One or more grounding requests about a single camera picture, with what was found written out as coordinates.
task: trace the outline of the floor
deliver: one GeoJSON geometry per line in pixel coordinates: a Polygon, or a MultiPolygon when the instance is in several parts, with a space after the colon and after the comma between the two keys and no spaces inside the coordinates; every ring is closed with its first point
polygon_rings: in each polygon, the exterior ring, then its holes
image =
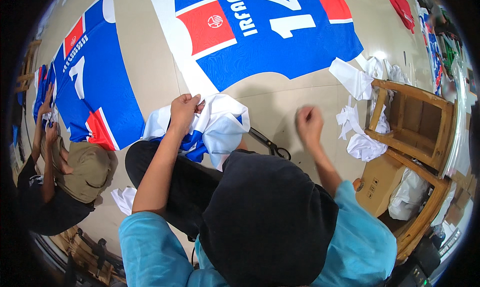
{"type": "MultiPolygon", "coordinates": [[[[48,27],[41,36],[42,44],[36,57],[36,67],[49,64],[63,38],[79,16],[95,0],[60,0],[49,19],[48,27]]],[[[400,20],[389,0],[345,0],[350,7],[358,38],[365,48],[362,52],[366,58],[381,51],[390,64],[400,65],[413,84],[432,91],[431,71],[423,35],[419,26],[412,34],[400,20]]],[[[410,3],[414,19],[418,19],[414,0],[410,3]]],[[[169,51],[160,23],[150,0],[114,0],[117,33],[123,60],[135,97],[145,119],[150,112],[169,105],[188,89],[169,51]]],[[[351,65],[361,70],[356,61],[351,65]]],[[[340,127],[336,114],[347,105],[349,92],[328,71],[322,69],[293,80],[278,73],[266,72],[245,78],[230,86],[225,94],[236,98],[249,108],[252,127],[273,140],[281,147],[287,148],[292,155],[292,162],[303,169],[314,182],[319,182],[312,159],[304,152],[294,128],[294,115],[298,107],[314,104],[321,108],[325,125],[321,142],[327,150],[328,157],[337,167],[341,177],[354,180],[363,173],[365,163],[351,157],[346,152],[348,140],[338,139],[340,127]]],[[[33,138],[35,124],[31,103],[35,98],[33,86],[27,91],[27,126],[33,138]]],[[[367,101],[358,102],[360,123],[365,123],[367,101]]],[[[69,133],[60,121],[61,134],[66,147],[70,146],[69,133]]],[[[28,144],[26,134],[22,134],[23,144],[28,144]]],[[[245,136],[249,149],[267,154],[267,148],[245,136]]],[[[125,154],[128,148],[111,152],[113,179],[106,191],[97,200],[94,212],[78,226],[94,241],[104,238],[107,249],[120,255],[118,227],[126,217],[110,195],[113,189],[132,186],[125,171],[125,154]]],[[[39,159],[39,167],[44,168],[39,159]]],[[[193,243],[175,229],[180,242],[190,255],[193,243]]]]}

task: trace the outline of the blue sleeve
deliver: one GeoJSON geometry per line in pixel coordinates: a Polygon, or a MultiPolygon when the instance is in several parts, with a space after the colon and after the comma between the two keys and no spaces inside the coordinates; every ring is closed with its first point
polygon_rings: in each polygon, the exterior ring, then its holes
{"type": "Polygon", "coordinates": [[[387,279],[397,256],[397,240],[363,209],[350,181],[334,197],[338,217],[325,265],[311,286],[373,286],[387,279]]]}
{"type": "Polygon", "coordinates": [[[214,269],[194,271],[177,236],[155,213],[126,217],[118,234],[129,287],[226,286],[214,269]]]}

